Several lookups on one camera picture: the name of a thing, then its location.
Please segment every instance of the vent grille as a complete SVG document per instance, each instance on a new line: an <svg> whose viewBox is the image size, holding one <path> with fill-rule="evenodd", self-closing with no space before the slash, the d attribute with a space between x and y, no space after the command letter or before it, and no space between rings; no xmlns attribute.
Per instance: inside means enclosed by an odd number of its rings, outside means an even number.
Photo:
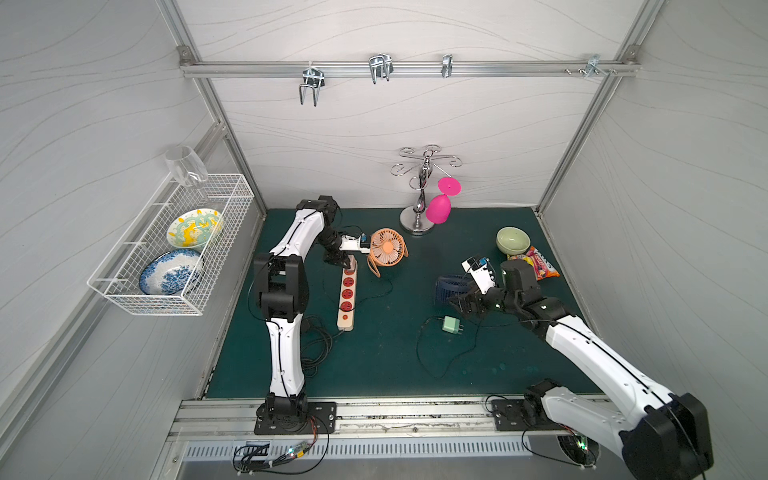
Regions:
<svg viewBox="0 0 768 480"><path fill-rule="evenodd" d="M299 440L270 441L269 455L276 458ZM231 460L237 447L266 442L190 442L185 462ZM326 450L320 438L302 458L319 458ZM327 459L349 458L435 458L530 456L519 435L494 437L428 437L420 439L331 439Z"/></svg>

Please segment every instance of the orange power strip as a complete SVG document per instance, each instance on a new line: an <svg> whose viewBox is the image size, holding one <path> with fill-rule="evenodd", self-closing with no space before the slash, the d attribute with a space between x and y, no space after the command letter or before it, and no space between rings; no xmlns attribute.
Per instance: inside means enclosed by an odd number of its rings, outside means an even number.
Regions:
<svg viewBox="0 0 768 480"><path fill-rule="evenodd" d="M336 326L339 330L349 332L355 326L355 299L357 291L357 261L352 255L351 270L341 273L341 293L339 294L339 317Z"/></svg>

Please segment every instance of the ceramic bowl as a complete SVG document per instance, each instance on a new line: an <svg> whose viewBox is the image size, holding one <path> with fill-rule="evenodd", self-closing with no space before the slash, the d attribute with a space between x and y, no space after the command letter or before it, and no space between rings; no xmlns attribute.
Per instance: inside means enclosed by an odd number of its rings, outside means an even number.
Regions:
<svg viewBox="0 0 768 480"><path fill-rule="evenodd" d="M221 217L212 208L190 210L174 220L166 232L171 246L202 250L220 230Z"/></svg>
<svg viewBox="0 0 768 480"><path fill-rule="evenodd" d="M179 293L190 277L196 286L203 277L205 266L200 253L180 248L160 255L141 272L139 288L147 295L173 295Z"/></svg>
<svg viewBox="0 0 768 480"><path fill-rule="evenodd" d="M531 238L519 228L504 227L496 233L496 246L507 255L521 255L531 246Z"/></svg>

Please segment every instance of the pink cup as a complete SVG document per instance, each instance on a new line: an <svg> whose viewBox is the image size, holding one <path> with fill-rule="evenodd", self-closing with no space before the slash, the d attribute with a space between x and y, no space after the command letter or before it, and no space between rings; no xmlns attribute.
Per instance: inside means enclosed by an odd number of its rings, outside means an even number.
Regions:
<svg viewBox="0 0 768 480"><path fill-rule="evenodd" d="M437 183L437 188L443 192L443 195L438 195L429 202L426 216L432 223L445 223L448 215L451 214L451 199L448 195L458 195L462 191L462 185L455 178L444 177Z"/></svg>

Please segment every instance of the white wire basket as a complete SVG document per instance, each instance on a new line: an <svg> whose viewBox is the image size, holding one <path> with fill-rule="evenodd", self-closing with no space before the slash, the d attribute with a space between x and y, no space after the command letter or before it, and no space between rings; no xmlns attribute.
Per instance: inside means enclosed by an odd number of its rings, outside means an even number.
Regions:
<svg viewBox="0 0 768 480"><path fill-rule="evenodd" d="M88 285L134 315L202 315L253 202L253 191L241 174L210 174L204 189L212 205L193 188L175 182L161 187L88 279ZM139 279L147 265L176 250L166 240L168 226L180 215L201 207L220 210L219 230L206 243L193 269L196 271L202 262L202 277L190 275L184 288L174 295L142 292Z"/></svg>

